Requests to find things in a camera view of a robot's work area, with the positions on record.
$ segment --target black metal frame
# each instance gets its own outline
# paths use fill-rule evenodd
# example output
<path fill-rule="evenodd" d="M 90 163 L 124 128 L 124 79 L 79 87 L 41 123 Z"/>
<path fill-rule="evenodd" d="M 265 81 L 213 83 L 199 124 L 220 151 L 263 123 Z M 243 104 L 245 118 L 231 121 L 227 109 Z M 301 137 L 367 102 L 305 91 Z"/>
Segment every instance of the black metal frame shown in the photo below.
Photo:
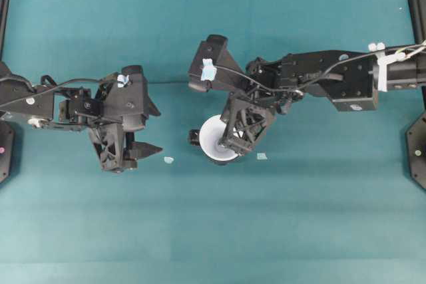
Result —
<path fill-rule="evenodd" d="M 0 0 L 0 60 L 3 57 L 8 9 L 9 0 Z M 0 121 L 0 183 L 10 174 L 14 137 L 15 131 L 11 125 Z"/>

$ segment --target small blue paper piece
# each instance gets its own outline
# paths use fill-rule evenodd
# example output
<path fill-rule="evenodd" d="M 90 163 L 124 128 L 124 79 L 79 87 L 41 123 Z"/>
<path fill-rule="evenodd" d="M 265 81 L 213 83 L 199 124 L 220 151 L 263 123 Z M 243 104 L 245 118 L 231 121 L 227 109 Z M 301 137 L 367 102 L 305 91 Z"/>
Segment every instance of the small blue paper piece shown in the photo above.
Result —
<path fill-rule="evenodd" d="M 202 67 L 202 74 L 201 74 L 201 81 L 203 80 L 210 80 L 213 81 L 216 77 L 216 71 L 218 70 L 213 65 L 212 59 L 202 59 L 202 64 L 204 65 Z"/>

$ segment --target black bracket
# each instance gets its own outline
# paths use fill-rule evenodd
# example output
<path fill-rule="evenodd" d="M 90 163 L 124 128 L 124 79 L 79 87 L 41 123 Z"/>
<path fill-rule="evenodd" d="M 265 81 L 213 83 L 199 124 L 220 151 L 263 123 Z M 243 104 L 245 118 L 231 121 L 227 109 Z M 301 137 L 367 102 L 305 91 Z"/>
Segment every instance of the black bracket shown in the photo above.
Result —
<path fill-rule="evenodd" d="M 405 133 L 411 177 L 426 189 L 426 112 Z"/>

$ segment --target black cable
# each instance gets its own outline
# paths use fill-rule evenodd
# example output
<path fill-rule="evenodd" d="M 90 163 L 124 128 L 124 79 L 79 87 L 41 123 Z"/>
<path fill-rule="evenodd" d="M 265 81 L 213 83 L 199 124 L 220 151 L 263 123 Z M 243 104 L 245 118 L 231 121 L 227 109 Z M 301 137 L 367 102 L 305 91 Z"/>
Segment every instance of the black cable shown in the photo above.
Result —
<path fill-rule="evenodd" d="M 31 94 L 29 96 L 23 96 L 21 98 L 17 98 L 17 99 L 8 101 L 8 102 L 4 102 L 4 103 L 0 104 L 0 109 L 4 108 L 5 106 L 9 106 L 10 104 L 19 102 L 19 101 L 27 100 L 27 99 L 30 99 L 30 98 L 37 98 L 38 96 L 42 96 L 44 94 L 56 91 L 57 89 L 60 89 L 60 88 L 62 88 L 64 86 L 66 86 L 67 84 L 74 83 L 74 82 L 94 82 L 94 83 L 100 83 L 100 84 L 102 84 L 102 83 L 106 83 L 106 82 L 118 82 L 118 81 L 117 80 L 102 81 L 102 80 L 96 80 L 96 79 L 90 79 L 90 78 L 76 78 L 76 79 L 71 79 L 71 80 L 62 82 L 62 83 L 60 83 L 60 84 L 58 84 L 56 86 L 52 86 L 51 88 L 49 88 L 49 89 L 47 89 L 45 91 L 38 92 L 38 93 L 35 93 L 35 94 Z"/>

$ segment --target black mount plate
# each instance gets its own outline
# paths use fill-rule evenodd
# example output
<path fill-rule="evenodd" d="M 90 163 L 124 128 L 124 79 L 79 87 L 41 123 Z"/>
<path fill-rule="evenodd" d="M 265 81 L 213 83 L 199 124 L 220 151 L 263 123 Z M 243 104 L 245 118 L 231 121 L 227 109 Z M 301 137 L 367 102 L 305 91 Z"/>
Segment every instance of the black mount plate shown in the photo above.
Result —
<path fill-rule="evenodd" d="M 426 189 L 426 112 L 405 133 L 411 177 Z"/>
<path fill-rule="evenodd" d="M 0 182 L 9 176 L 15 131 L 6 121 L 0 121 Z"/>

